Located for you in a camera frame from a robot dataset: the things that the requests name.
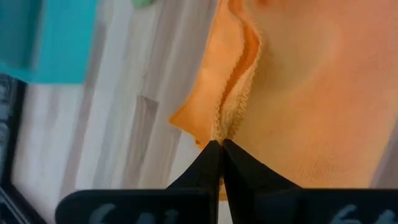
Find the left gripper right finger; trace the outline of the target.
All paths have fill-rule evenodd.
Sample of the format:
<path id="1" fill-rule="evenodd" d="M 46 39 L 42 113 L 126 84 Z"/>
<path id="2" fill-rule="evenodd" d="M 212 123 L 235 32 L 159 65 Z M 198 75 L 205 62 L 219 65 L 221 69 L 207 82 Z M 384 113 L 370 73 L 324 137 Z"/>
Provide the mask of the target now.
<path id="1" fill-rule="evenodd" d="M 397 223 L 396 189 L 305 189 L 227 139 L 224 183 L 234 223 Z"/>

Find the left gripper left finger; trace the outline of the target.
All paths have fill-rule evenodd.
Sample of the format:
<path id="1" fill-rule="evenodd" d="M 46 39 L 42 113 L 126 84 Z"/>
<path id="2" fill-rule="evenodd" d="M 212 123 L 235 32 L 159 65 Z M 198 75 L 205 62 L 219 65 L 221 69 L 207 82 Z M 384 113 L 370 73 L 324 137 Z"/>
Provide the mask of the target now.
<path id="1" fill-rule="evenodd" d="M 165 189 L 81 190 L 57 205 L 58 224 L 216 223 L 221 146 L 210 141 Z"/>

